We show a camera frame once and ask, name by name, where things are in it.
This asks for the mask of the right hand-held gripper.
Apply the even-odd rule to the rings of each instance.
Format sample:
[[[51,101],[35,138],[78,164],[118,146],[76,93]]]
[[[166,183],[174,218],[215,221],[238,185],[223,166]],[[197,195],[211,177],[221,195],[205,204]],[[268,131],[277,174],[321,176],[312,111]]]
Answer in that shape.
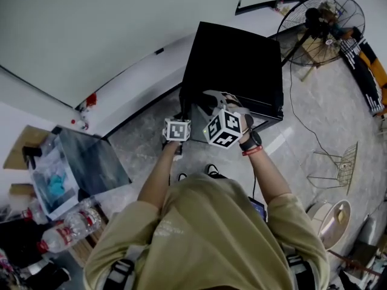
[[[238,142],[242,134],[242,114],[250,114],[235,96],[216,90],[203,91],[208,101],[219,101],[218,106],[212,108],[212,113],[207,115],[203,135],[206,141],[213,146],[229,149]]]

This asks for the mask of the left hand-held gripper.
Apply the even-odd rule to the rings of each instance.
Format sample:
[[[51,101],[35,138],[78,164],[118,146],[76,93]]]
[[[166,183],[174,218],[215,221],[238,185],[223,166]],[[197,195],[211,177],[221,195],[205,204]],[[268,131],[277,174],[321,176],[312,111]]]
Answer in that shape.
[[[185,142],[190,138],[191,121],[166,118],[162,135],[167,141]]]

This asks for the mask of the person's right hand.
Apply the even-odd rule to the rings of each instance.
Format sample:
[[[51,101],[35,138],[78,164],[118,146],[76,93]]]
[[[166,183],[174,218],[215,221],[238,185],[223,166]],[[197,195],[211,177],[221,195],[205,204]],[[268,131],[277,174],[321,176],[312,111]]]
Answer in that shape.
[[[242,134],[245,135],[246,133],[251,131],[252,126],[254,124],[254,119],[250,114],[242,114],[241,123],[242,123]]]

